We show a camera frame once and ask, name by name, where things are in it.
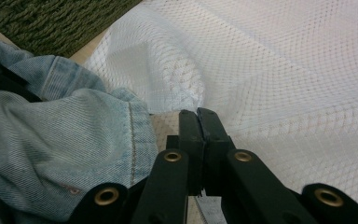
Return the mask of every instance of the green knitted fabric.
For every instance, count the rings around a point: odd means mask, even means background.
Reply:
[[[0,32],[36,55],[70,57],[141,0],[0,0]]]

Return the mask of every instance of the white cloth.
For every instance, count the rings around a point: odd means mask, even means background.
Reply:
[[[143,1],[86,66],[150,113],[214,110],[286,187],[358,202],[358,0]]]

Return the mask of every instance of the white mesh fabric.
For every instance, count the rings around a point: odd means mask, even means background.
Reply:
[[[214,110],[288,188],[358,202],[358,0],[143,1],[86,66],[150,113]]]

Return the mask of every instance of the blue denim garment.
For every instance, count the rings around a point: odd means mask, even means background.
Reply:
[[[146,177],[157,155],[145,103],[70,60],[0,42],[0,63],[46,102],[0,91],[0,198],[19,223],[62,222],[85,193]]]

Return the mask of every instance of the brass ring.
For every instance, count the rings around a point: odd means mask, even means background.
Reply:
[[[330,189],[316,189],[315,196],[322,203],[325,203],[333,207],[340,207],[344,204],[342,198],[339,197],[335,192],[331,191]]]
[[[105,206],[115,202],[118,199],[118,190],[115,188],[101,189],[94,197],[94,202],[100,206]]]
[[[169,152],[165,154],[164,159],[166,161],[179,161],[182,159],[182,155],[177,152]]]
[[[239,161],[250,161],[252,159],[252,156],[246,152],[237,152],[234,157]]]

